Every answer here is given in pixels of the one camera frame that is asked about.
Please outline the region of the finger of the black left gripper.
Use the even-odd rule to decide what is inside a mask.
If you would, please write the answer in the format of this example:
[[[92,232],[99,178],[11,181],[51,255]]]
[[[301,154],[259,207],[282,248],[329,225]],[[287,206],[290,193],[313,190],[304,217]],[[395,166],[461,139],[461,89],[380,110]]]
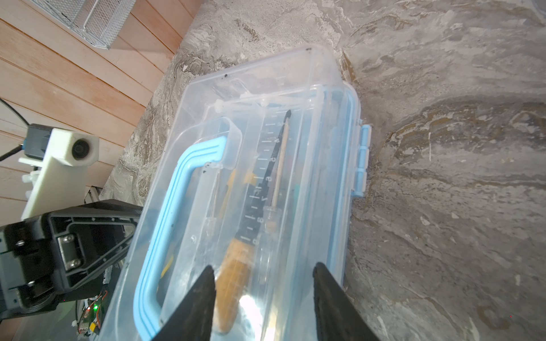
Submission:
[[[124,232],[74,232],[59,237],[62,292],[84,287],[125,258],[133,236]]]
[[[136,229],[143,207],[120,200],[102,200],[68,207],[44,215],[44,237],[67,233],[124,239]]]

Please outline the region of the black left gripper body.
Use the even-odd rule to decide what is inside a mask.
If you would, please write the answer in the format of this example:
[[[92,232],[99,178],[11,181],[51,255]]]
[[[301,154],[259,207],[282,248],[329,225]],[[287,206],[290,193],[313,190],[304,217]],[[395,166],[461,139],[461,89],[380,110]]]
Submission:
[[[52,218],[61,211],[1,226],[1,319],[54,311],[68,301],[56,282]]]

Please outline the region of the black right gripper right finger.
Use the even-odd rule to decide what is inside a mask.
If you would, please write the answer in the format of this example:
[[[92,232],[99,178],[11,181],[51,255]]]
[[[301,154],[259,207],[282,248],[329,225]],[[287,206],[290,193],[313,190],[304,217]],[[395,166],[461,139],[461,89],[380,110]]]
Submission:
[[[317,340],[379,341],[325,264],[315,265],[313,279]]]

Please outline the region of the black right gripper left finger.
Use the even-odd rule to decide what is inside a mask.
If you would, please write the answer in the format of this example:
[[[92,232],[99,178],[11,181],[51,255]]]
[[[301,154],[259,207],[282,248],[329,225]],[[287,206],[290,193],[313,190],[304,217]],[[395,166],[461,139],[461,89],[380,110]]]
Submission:
[[[213,327],[216,283],[207,265],[153,341],[209,341]]]

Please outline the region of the blue plastic tool box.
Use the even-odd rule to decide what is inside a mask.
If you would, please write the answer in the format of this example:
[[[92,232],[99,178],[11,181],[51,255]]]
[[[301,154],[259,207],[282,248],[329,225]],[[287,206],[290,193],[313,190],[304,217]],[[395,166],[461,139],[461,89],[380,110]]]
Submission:
[[[186,86],[101,340],[151,340],[234,237],[264,125],[292,115],[277,204],[231,331],[210,340],[317,340],[313,271],[344,278],[351,202],[365,192],[371,127],[332,52],[303,45]]]

